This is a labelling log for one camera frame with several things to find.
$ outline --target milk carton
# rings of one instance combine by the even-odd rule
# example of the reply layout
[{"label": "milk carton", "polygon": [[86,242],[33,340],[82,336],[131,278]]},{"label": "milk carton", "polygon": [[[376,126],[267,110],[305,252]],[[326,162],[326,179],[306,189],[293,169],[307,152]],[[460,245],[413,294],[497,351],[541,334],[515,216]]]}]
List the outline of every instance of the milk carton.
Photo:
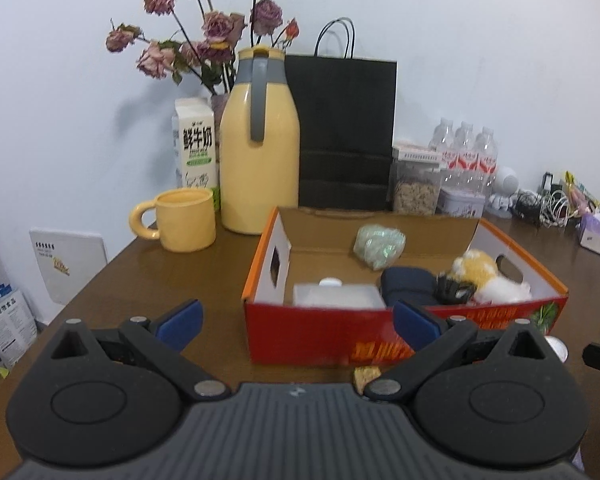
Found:
[{"label": "milk carton", "polygon": [[179,187],[206,187],[220,207],[214,113],[206,99],[176,99],[173,147]]}]

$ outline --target gray handle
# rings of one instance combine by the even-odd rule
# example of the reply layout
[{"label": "gray handle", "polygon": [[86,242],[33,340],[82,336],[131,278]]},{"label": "gray handle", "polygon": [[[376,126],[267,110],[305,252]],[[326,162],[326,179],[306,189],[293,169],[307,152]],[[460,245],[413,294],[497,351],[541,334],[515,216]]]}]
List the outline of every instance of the gray handle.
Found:
[{"label": "gray handle", "polygon": [[251,140],[254,142],[264,142],[268,65],[269,57],[254,54],[251,78]]}]

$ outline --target plush toy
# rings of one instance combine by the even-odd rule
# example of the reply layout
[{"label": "plush toy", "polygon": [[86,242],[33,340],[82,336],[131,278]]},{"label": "plush toy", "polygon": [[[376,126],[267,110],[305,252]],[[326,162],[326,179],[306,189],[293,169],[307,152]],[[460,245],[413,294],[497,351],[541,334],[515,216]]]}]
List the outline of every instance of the plush toy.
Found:
[{"label": "plush toy", "polygon": [[471,282],[478,290],[497,275],[496,261],[484,251],[469,249],[460,258],[454,260],[449,275],[456,282]]},{"label": "plush toy", "polygon": [[475,284],[477,303],[508,304],[532,299],[530,285],[501,275],[495,260],[484,251],[470,249],[456,258],[449,276],[458,282]]}]

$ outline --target plastic bottle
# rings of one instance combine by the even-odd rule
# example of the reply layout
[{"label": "plastic bottle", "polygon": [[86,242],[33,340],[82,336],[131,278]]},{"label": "plastic bottle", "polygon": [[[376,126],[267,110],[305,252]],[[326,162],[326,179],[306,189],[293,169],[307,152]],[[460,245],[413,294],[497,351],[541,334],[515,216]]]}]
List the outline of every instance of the plastic bottle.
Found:
[{"label": "plastic bottle", "polygon": [[458,187],[471,192],[477,191],[475,170],[478,167],[478,153],[474,150],[474,145],[474,126],[462,121],[454,139],[454,150],[458,153],[455,173]]},{"label": "plastic bottle", "polygon": [[477,179],[479,192],[485,196],[492,193],[498,161],[498,147],[493,140],[493,130],[484,127],[475,139],[475,150],[478,153]]},{"label": "plastic bottle", "polygon": [[444,117],[440,118],[440,124],[433,131],[433,138],[429,147],[437,152],[442,152],[442,165],[440,170],[443,172],[443,185],[450,184],[450,178],[456,163],[458,162],[458,152],[454,149],[454,122]]}]

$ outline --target yellow plush toy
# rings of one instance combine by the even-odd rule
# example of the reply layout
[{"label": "yellow plush toy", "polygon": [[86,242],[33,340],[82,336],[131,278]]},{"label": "yellow plush toy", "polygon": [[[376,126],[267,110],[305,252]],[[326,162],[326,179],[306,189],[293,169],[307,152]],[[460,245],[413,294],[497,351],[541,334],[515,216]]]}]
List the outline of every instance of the yellow plush toy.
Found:
[{"label": "yellow plush toy", "polygon": [[449,276],[456,282],[471,282],[480,289],[498,274],[498,266],[493,258],[484,251],[469,249],[454,260]]}]

